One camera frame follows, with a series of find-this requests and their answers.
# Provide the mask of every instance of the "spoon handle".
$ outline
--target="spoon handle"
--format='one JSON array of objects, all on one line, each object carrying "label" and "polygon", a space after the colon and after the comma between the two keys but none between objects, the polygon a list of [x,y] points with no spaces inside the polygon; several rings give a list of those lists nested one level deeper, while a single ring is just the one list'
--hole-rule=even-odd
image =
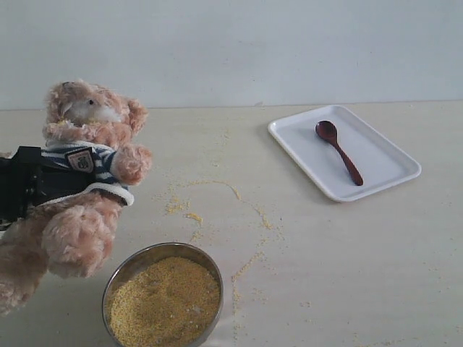
[{"label": "spoon handle", "polygon": [[353,162],[349,159],[347,154],[344,153],[344,151],[341,149],[341,147],[339,147],[339,145],[337,143],[334,143],[333,146],[337,149],[339,155],[342,158],[342,161],[344,161],[344,164],[346,165],[346,168],[349,171],[349,174],[350,174],[350,176],[352,178],[352,181],[354,181],[354,183],[357,186],[362,186],[363,185],[363,178],[360,175],[357,168],[355,167],[355,165],[353,164]]}]

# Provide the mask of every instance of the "black mechanical device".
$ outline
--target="black mechanical device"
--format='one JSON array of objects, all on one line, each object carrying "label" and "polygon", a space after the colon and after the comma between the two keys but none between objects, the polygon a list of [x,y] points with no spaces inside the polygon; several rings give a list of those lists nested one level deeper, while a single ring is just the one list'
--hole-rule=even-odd
[{"label": "black mechanical device", "polygon": [[42,156],[40,147],[20,146],[12,158],[0,158],[0,231],[31,207],[82,192],[93,173],[74,171]]}]

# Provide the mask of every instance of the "bowl rim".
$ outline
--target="bowl rim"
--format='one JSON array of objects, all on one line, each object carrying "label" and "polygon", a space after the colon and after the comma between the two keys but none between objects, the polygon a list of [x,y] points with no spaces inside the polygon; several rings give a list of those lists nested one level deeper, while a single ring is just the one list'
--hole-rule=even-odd
[{"label": "bowl rim", "polygon": [[105,301],[106,301],[106,297],[107,297],[107,294],[108,294],[109,286],[111,285],[111,283],[113,282],[113,280],[115,279],[115,277],[117,276],[119,271],[130,260],[132,260],[133,258],[138,256],[139,254],[142,254],[143,252],[146,252],[146,251],[148,251],[150,249],[153,249],[153,248],[162,247],[162,246],[180,246],[180,247],[186,247],[186,248],[193,249],[196,252],[199,252],[202,255],[204,255],[211,262],[211,264],[213,265],[213,267],[215,268],[215,270],[217,272],[218,284],[219,284],[219,287],[220,287],[220,299],[219,299],[219,303],[218,303],[217,312],[216,312],[213,320],[211,321],[209,326],[207,326],[207,328],[203,331],[203,333],[201,335],[199,335],[196,339],[191,341],[185,347],[200,346],[202,343],[204,343],[205,340],[207,340],[207,337],[212,333],[213,329],[217,325],[217,322],[218,322],[218,320],[219,320],[219,318],[221,316],[221,311],[222,311],[223,305],[224,305],[224,280],[222,278],[221,271],[218,268],[218,265],[216,264],[214,259],[206,251],[202,250],[201,248],[193,246],[192,244],[188,244],[188,243],[185,243],[185,242],[161,242],[159,244],[151,244],[150,246],[147,246],[145,248],[142,248],[142,249],[136,251],[132,255],[128,256],[123,262],[121,262],[117,266],[117,268],[114,270],[114,272],[111,274],[111,276],[107,280],[106,285],[104,287],[103,295],[102,295],[102,298],[101,298],[101,314],[102,314],[102,318],[103,318],[103,323],[104,323],[104,327],[106,329],[106,332],[111,336],[112,341],[115,342],[115,344],[117,344],[119,347],[125,347],[125,346],[122,345],[122,343],[119,341],[119,339],[113,334],[113,332],[112,332],[112,330],[111,330],[111,328],[109,326],[109,322],[106,319],[106,314],[105,314],[105,311],[106,311],[105,310]]}]

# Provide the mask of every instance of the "patch on shirt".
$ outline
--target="patch on shirt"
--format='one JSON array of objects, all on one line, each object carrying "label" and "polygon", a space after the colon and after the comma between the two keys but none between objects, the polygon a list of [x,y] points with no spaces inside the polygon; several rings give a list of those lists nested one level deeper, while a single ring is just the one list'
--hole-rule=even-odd
[{"label": "patch on shirt", "polygon": [[91,174],[95,168],[91,147],[67,153],[66,159],[69,165],[76,171],[82,171]]}]

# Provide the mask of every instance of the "stainless steel bowl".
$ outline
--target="stainless steel bowl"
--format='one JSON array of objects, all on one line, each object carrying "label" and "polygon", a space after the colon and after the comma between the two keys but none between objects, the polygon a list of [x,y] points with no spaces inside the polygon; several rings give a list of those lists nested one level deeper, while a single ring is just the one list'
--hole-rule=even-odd
[{"label": "stainless steel bowl", "polygon": [[224,305],[224,282],[222,281],[222,277],[216,263],[203,250],[194,247],[190,244],[183,244],[179,242],[155,244],[153,246],[146,247],[127,258],[120,266],[118,266],[118,268],[114,271],[113,275],[106,284],[103,293],[101,311],[103,314],[103,321],[106,327],[106,331],[108,331],[116,346],[125,347],[120,341],[118,341],[110,326],[110,312],[113,297],[112,294],[115,291],[117,291],[117,289],[119,289],[122,285],[124,285],[124,283],[132,279],[141,271],[144,271],[152,264],[159,262],[162,259],[166,259],[168,257],[183,257],[192,260],[193,262],[196,262],[199,265],[202,265],[211,273],[211,275],[217,281],[218,288],[220,291],[220,303],[217,309],[216,316],[214,317],[212,323],[208,326],[208,328],[203,332],[203,334],[199,338],[189,343],[185,347],[198,347],[202,345],[216,327],[216,324],[222,311],[222,307]]}]

